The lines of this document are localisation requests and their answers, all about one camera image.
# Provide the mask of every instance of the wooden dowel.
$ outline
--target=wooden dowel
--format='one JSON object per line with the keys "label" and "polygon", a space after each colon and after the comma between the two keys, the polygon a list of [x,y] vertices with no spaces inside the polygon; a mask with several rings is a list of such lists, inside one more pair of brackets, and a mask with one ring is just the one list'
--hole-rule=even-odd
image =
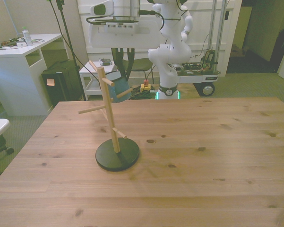
{"label": "wooden dowel", "polygon": [[89,61],[89,64],[94,68],[96,72],[98,71],[96,65],[92,61]]}
{"label": "wooden dowel", "polygon": [[114,87],[114,83],[113,83],[112,81],[108,80],[107,78],[102,78],[102,80],[103,80],[106,84],[110,85],[111,87]]}
{"label": "wooden dowel", "polygon": [[104,108],[105,108],[105,106],[101,105],[101,106],[93,107],[93,108],[86,109],[86,110],[80,110],[80,111],[78,111],[78,113],[84,114],[84,113],[92,112],[92,111],[95,111],[95,110],[101,110],[101,109],[104,109]]}
{"label": "wooden dowel", "polygon": [[119,94],[117,95],[117,98],[123,97],[124,95],[130,93],[132,90],[133,90],[133,88],[129,88],[128,90],[123,91],[122,93],[119,93]]}
{"label": "wooden dowel", "polygon": [[102,80],[103,78],[105,78],[104,67],[97,68],[97,72],[98,72],[98,75],[99,75],[99,78],[100,78],[99,81],[100,81],[100,86],[101,86],[101,89],[102,89],[103,101],[105,103],[107,120],[108,120],[108,124],[109,124],[109,129],[110,129],[110,132],[111,132],[111,135],[112,135],[113,149],[114,149],[114,152],[119,153],[120,152],[120,145],[119,145],[117,133],[113,130],[115,125],[114,125],[114,119],[113,119],[113,114],[112,114],[112,104],[111,104],[110,98],[109,98],[108,86]]}
{"label": "wooden dowel", "polygon": [[122,132],[120,132],[118,129],[116,129],[116,128],[112,128],[117,134],[119,134],[120,136],[122,136],[124,139],[127,139],[127,136],[124,134],[124,133],[122,133]]}

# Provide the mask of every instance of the doorway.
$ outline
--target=doorway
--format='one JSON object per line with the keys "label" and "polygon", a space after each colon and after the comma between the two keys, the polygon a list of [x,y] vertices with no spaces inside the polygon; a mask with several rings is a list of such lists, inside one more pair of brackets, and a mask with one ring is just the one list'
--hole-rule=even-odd
{"label": "doorway", "polygon": [[282,30],[284,1],[243,0],[227,73],[277,72],[284,54]]}

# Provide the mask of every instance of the water bottle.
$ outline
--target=water bottle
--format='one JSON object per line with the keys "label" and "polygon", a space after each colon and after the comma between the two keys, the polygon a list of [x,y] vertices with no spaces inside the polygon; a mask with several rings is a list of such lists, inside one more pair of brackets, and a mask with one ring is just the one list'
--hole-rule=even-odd
{"label": "water bottle", "polygon": [[32,38],[30,37],[29,32],[26,30],[26,27],[23,27],[22,33],[23,33],[27,46],[32,46],[33,45]]}

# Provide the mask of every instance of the black round base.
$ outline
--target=black round base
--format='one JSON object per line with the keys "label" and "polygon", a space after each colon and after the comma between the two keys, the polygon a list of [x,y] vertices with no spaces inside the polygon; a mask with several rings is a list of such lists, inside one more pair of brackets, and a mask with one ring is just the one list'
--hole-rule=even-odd
{"label": "black round base", "polygon": [[118,138],[120,152],[115,153],[112,139],[102,143],[96,150],[98,165],[108,171],[118,172],[133,166],[138,159],[139,148],[135,141]]}

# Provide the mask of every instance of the electronics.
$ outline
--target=electronics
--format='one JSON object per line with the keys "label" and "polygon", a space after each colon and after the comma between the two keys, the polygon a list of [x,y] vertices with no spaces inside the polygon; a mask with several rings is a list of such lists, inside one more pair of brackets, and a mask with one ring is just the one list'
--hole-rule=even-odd
{"label": "electronics", "polygon": [[42,78],[53,107],[60,101],[81,100],[80,82],[73,61],[54,63],[43,71]]}
{"label": "electronics", "polygon": [[111,60],[108,58],[100,58],[99,62],[100,62],[100,65],[103,65],[103,66],[112,64]]}

